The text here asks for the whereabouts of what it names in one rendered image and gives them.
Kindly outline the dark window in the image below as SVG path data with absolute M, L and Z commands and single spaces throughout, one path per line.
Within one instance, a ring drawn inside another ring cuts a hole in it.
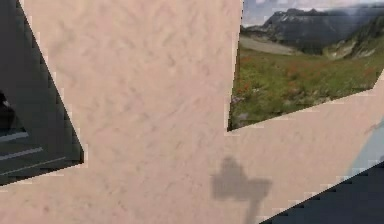
M 0 0 L 0 186 L 75 166 L 84 151 L 20 0 Z

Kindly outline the mountain landscape window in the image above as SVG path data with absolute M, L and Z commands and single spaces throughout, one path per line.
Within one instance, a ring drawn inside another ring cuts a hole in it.
M 288 8 L 241 25 L 229 131 L 374 87 L 384 71 L 384 0 Z

